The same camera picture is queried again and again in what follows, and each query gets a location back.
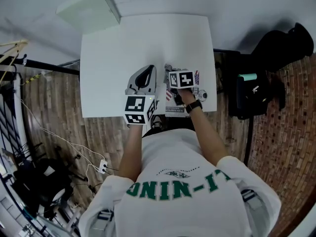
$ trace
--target white t-shirt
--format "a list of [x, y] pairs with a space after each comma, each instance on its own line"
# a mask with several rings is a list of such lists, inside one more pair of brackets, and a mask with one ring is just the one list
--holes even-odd
[[277, 194], [235, 157], [217, 166], [196, 133], [176, 129], [145, 137], [137, 182], [109, 176], [82, 215], [82, 237], [267, 236]]

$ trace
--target white wall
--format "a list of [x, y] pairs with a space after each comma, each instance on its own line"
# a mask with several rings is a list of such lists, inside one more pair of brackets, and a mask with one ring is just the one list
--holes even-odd
[[[0, 0], [0, 42], [30, 39], [30, 59], [78, 59], [80, 33], [55, 15], [65, 0]], [[122, 16], [189, 13], [209, 18], [214, 48], [251, 51], [264, 33], [302, 23], [316, 40], [316, 0], [115, 0]]]

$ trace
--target green lettering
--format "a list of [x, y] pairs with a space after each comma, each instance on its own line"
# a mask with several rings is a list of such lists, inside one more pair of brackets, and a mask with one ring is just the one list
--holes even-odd
[[134, 183], [128, 190], [127, 190], [127, 194], [136, 197], [139, 191], [139, 186], [140, 183]]
[[172, 181], [173, 183], [173, 199], [180, 198], [182, 194], [185, 197], [191, 197], [189, 192], [189, 184], [180, 181]]
[[231, 178], [230, 178], [228, 175], [226, 175], [222, 170], [216, 169], [216, 170], [215, 170], [215, 174], [218, 175], [219, 173], [223, 173], [223, 174], [224, 174], [224, 176], [225, 176], [225, 178], [226, 178], [226, 181], [228, 181], [228, 180], [231, 179]]
[[193, 192], [197, 192], [197, 191], [202, 190], [202, 189], [204, 189], [204, 184], [193, 188]]
[[214, 182], [213, 174], [206, 176], [205, 179], [207, 180], [209, 185], [209, 192], [213, 192], [218, 189], [216, 183]]
[[148, 198], [156, 200], [156, 185], [157, 182], [150, 182], [150, 184], [148, 182], [144, 182], [143, 189], [139, 197], [144, 198], [147, 194]]
[[161, 194], [160, 194], [160, 200], [169, 200], [169, 194], [168, 194], [168, 188], [169, 188], [169, 182], [161, 182]]

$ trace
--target hand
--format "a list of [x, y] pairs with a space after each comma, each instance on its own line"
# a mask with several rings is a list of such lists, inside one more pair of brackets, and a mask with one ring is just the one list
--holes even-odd
[[188, 89], [178, 89], [178, 93], [181, 96], [182, 102], [185, 105], [189, 105], [189, 104], [191, 104], [191, 103], [196, 101], [193, 93], [190, 92]]

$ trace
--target american flag sticker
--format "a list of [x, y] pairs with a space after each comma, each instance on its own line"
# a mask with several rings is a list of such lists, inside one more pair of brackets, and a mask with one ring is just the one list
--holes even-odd
[[194, 75], [195, 83], [196, 85], [199, 85], [199, 71], [196, 70], [196, 73]]
[[170, 101], [171, 98], [172, 98], [172, 94], [168, 90], [166, 90], [166, 99]]

